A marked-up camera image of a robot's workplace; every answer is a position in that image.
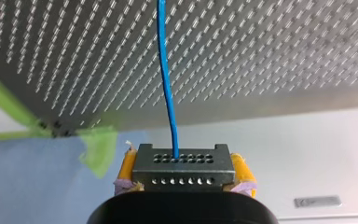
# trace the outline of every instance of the sticker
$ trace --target sticker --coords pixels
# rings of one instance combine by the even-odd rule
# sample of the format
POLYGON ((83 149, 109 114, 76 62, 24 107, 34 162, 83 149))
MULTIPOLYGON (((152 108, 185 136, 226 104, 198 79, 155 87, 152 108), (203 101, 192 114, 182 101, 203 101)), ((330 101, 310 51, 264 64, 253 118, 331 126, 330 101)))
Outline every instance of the sticker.
POLYGON ((296 198, 295 206, 300 207, 325 207, 340 206, 342 204, 338 196, 323 196, 311 198, 296 198))

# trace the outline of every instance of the pegboard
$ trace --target pegboard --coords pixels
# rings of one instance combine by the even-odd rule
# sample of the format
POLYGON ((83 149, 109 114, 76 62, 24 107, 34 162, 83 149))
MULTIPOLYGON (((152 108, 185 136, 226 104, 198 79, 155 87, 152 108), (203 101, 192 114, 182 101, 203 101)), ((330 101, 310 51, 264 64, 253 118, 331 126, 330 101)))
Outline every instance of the pegboard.
MULTIPOLYGON (((168 123, 156 2, 0 0, 0 81, 46 123, 168 123)), ((167 1, 180 124, 358 106, 358 1, 167 1)))

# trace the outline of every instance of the blue cable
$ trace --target blue cable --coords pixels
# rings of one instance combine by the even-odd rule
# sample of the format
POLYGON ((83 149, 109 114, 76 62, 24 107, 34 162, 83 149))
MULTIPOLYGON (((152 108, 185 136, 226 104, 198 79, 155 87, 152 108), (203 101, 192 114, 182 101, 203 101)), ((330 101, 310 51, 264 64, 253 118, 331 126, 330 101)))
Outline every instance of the blue cable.
POLYGON ((159 66, 161 67, 162 87, 171 126, 172 156, 177 159, 179 157, 178 133, 171 92, 170 69, 168 68, 167 50, 165 49, 165 0, 158 0, 157 15, 159 66))

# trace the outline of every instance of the black object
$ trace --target black object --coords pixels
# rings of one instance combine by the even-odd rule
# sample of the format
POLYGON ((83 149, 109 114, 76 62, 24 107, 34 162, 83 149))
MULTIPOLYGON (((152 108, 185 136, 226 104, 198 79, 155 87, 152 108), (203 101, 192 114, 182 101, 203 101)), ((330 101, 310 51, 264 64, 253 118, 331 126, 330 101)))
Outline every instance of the black object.
POLYGON ((99 206, 88 224, 278 223, 257 200, 232 192, 131 192, 99 206))
POLYGON ((178 159, 169 148, 141 144, 132 169, 132 180, 146 191, 221 191, 234 181, 235 170, 226 144, 214 149, 180 149, 178 159))

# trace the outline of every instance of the green tape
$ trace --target green tape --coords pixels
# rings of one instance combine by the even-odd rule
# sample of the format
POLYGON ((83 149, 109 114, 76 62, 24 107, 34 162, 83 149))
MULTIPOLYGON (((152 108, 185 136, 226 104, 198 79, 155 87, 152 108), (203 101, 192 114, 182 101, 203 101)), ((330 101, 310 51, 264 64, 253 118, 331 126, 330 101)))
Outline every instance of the green tape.
MULTIPOLYGON (((51 130, 38 126, 38 119, 0 83, 0 108, 12 119, 26 126, 26 132, 0 133, 0 140, 11 138, 51 137, 51 130)), ((87 146, 80 161, 102 178, 113 161, 116 151, 117 131, 112 127, 80 130, 77 132, 87 146)))
POLYGON ((81 130, 78 136, 87 146, 87 151, 80 155, 80 161, 98 177, 102 178, 115 157, 117 131, 113 127, 81 130))
POLYGON ((37 118, 1 83, 0 108, 26 127, 37 125, 37 118))

